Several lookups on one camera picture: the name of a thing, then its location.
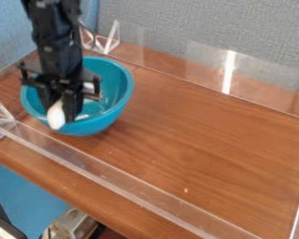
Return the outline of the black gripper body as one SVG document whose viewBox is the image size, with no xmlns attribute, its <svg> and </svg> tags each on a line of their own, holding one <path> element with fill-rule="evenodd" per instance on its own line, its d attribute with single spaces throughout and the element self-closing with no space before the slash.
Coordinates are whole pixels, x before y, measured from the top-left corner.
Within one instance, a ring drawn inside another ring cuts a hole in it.
<svg viewBox="0 0 299 239">
<path fill-rule="evenodd" d="M 17 67 L 21 71 L 22 84 L 36 91 L 40 86 L 46 85 L 60 94 L 60 98 L 65 90 L 80 91 L 86 99 L 101 98 L 101 77 L 81 65 L 66 76 L 45 73 L 37 61 L 21 61 Z"/>
</svg>

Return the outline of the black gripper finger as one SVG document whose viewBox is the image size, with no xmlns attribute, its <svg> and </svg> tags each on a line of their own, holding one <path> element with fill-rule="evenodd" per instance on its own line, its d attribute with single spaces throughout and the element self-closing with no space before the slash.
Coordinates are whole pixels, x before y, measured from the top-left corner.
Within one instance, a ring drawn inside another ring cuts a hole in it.
<svg viewBox="0 0 299 239">
<path fill-rule="evenodd" d="M 72 122 L 82 111 L 84 95 L 80 91 L 65 90 L 62 94 L 65 121 Z"/>
<path fill-rule="evenodd" d="M 40 86 L 37 88 L 37 92 L 44 110 L 48 111 L 56 101 L 60 99 L 60 94 L 46 85 Z"/>
</svg>

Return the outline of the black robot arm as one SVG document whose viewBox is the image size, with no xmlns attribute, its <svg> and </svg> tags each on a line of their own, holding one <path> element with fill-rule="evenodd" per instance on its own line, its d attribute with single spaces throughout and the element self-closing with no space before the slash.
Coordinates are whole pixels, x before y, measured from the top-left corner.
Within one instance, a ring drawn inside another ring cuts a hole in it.
<svg viewBox="0 0 299 239">
<path fill-rule="evenodd" d="M 38 93 L 45 111 L 60 102 L 65 122 L 101 98 L 101 77 L 84 67 L 81 0 L 21 0 L 40 61 L 21 61 L 21 83 Z"/>
</svg>

